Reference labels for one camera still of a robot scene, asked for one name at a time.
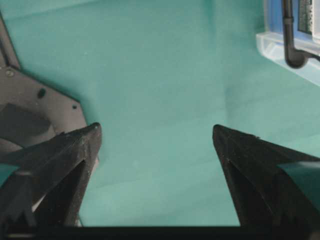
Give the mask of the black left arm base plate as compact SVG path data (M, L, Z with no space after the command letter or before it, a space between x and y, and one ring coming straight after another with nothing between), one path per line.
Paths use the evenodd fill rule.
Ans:
M87 125L80 103L25 73L0 22L0 154L40 144Z

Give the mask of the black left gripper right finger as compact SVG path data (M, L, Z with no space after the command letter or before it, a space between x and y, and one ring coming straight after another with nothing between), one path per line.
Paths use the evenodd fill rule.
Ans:
M242 226L320 226L320 210L307 195L319 191L316 181L302 188L289 174L318 164L318 157L219 124L212 140Z

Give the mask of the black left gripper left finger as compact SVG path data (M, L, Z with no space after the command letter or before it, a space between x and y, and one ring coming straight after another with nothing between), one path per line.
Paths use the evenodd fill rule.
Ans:
M101 144L96 122L2 156L17 170L0 187L0 225L75 226Z

